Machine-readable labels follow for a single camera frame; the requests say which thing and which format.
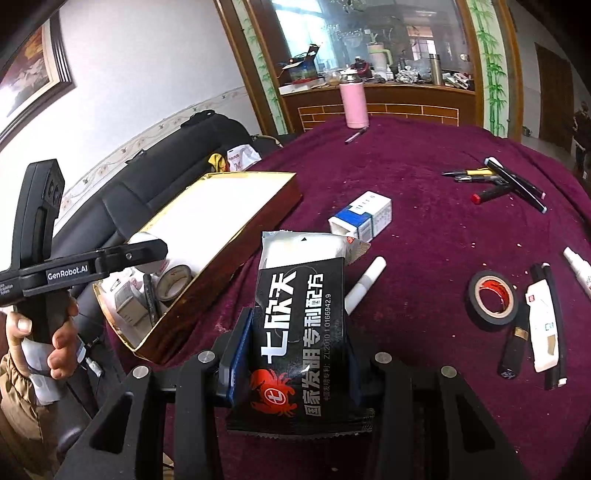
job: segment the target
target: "table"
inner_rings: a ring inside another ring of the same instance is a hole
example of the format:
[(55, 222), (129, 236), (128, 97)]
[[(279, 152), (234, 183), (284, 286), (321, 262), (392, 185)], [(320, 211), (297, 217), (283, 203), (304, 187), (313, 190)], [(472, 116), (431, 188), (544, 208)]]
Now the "table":
[[(350, 321), (410, 365), (455, 366), (498, 421), (532, 478), (555, 478), (591, 414), (591, 303), (561, 255), (568, 245), (591, 260), (586, 237), (591, 200), (557, 161), (478, 127), (372, 118), (369, 131), (345, 145), (349, 136), (343, 121), (326, 122), (259, 164), (263, 170), (298, 174), (304, 199), (281, 227), (327, 232), (333, 212), (365, 191), (389, 196), (392, 223), (369, 252), (347, 268), (346, 291), (377, 255), (388, 266)], [(440, 175), (477, 167), (491, 155), (547, 192), (546, 215), (515, 196), (473, 205), (470, 195), (481, 187)], [(170, 366), (232, 328), (240, 309), (252, 302), (258, 261), (255, 255), (243, 266)], [(569, 353), (569, 382), (551, 392), (543, 390), (543, 375), (534, 372), (530, 359), (516, 380), (500, 378), (496, 365), (506, 331), (479, 330), (463, 306), (474, 273), (497, 271), (523, 292), (530, 282), (530, 265), (541, 261), (553, 266)], [(111, 340), (127, 371), (141, 362), (114, 335)], [(281, 475), (282, 480), (349, 479), (362, 474), (365, 436), (278, 442), (230, 435), (223, 429), (224, 414), (218, 412), (218, 431), (227, 479), (257, 479), (262, 474)], [(168, 419), (168, 452), (170, 424)]]

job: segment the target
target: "bamboo painting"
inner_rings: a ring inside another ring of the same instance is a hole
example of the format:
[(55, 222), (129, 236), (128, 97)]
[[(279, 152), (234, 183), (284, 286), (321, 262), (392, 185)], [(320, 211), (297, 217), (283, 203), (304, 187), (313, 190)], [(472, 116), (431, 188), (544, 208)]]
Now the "bamboo painting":
[(490, 0), (470, 0), (470, 11), (475, 20), (476, 36), (482, 49), (485, 60), (486, 78), (485, 100), (488, 104), (488, 116), (491, 123), (491, 132), (497, 136), (506, 134), (506, 125), (501, 113), (507, 105), (506, 93), (502, 79), (507, 77), (503, 70), (501, 53), (502, 46), (494, 35), (490, 33), (491, 24), (496, 21), (494, 10)]

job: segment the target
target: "blue and white box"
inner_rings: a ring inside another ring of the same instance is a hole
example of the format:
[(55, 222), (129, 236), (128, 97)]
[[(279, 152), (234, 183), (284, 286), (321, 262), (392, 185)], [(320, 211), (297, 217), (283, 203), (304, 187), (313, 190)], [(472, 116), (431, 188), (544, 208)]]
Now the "blue and white box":
[(330, 232), (371, 242), (392, 221), (392, 200), (365, 192), (329, 219)]

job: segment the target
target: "roll of tape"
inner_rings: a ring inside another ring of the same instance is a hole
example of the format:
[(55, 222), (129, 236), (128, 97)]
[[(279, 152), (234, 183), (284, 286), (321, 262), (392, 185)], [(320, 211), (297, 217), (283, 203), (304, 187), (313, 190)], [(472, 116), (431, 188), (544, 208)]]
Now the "roll of tape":
[[(491, 291), (500, 301), (499, 311), (487, 308), (482, 293)], [(484, 330), (498, 330), (508, 325), (517, 315), (518, 302), (511, 283), (502, 275), (486, 270), (472, 277), (466, 291), (466, 311), (473, 322)]]
[(177, 265), (165, 272), (156, 285), (156, 296), (164, 303), (174, 302), (191, 283), (193, 274), (187, 265)]

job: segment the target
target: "pink thermos bottle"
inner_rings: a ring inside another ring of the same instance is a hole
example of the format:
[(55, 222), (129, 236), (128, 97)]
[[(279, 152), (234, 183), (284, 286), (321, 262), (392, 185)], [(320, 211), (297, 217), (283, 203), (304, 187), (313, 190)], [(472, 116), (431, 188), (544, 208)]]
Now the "pink thermos bottle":
[(345, 108), (345, 120), (349, 128), (369, 126), (368, 104), (365, 100), (363, 80), (353, 69), (345, 70), (340, 78), (340, 97)]

